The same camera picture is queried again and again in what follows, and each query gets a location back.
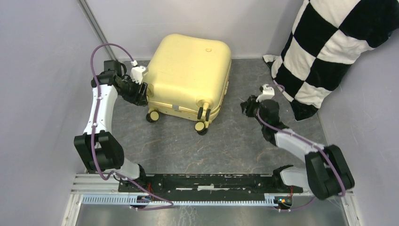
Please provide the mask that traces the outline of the yellow hard-shell suitcase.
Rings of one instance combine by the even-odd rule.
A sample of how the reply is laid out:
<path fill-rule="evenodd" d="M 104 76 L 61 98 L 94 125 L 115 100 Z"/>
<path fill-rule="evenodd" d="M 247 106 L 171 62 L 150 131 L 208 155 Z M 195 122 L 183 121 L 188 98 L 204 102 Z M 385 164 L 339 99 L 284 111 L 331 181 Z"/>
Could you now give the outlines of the yellow hard-shell suitcase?
<path fill-rule="evenodd" d="M 220 40 L 178 33 L 162 39 L 147 68 L 146 120 L 161 114 L 195 122 L 203 136 L 221 110 L 229 86 L 231 49 Z"/>

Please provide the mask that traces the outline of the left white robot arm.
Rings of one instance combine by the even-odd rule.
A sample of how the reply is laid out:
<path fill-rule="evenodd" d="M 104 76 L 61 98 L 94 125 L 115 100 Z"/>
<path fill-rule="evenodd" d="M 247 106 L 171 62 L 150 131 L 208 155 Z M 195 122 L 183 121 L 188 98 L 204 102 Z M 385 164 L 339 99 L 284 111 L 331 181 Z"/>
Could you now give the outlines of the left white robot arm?
<path fill-rule="evenodd" d="M 131 64 L 128 73 L 123 63 L 108 60 L 104 62 L 104 71 L 94 75 L 89 120 L 83 134 L 76 136 L 73 143 L 88 172 L 110 171 L 123 180 L 130 179 L 130 186 L 142 192 L 148 186 L 148 179 L 141 175 L 142 167 L 125 158 L 121 144 L 112 135 L 112 114 L 118 96 L 136 106 L 148 104 L 148 84 L 143 81 L 148 68 L 136 61 Z"/>

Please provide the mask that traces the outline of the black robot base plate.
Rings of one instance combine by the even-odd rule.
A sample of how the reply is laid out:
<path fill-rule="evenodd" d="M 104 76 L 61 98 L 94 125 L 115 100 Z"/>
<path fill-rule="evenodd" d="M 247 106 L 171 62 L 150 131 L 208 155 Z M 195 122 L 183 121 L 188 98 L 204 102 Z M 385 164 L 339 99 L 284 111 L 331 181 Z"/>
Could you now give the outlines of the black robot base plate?
<path fill-rule="evenodd" d="M 302 193 L 271 174 L 147 174 L 137 185 L 119 181 L 121 193 L 140 193 L 144 188 L 154 194 L 152 201 L 263 201 L 265 194 Z"/>

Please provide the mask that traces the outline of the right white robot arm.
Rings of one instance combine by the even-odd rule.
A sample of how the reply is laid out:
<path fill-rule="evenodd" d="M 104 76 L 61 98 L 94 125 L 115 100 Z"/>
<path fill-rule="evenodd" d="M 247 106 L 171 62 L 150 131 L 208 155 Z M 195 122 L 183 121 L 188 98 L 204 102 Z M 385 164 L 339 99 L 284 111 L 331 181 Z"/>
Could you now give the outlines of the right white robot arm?
<path fill-rule="evenodd" d="M 240 107 L 244 115 L 257 120 L 266 141 L 290 152 L 305 164 L 304 168 L 284 166 L 276 170 L 271 180 L 275 191 L 284 192 L 290 186 L 297 186 L 325 200 L 331 196 L 344 196 L 347 190 L 355 187 L 342 150 L 337 145 L 319 144 L 295 133 L 280 120 L 277 101 L 258 102 L 257 97 L 251 95 L 240 103 Z"/>

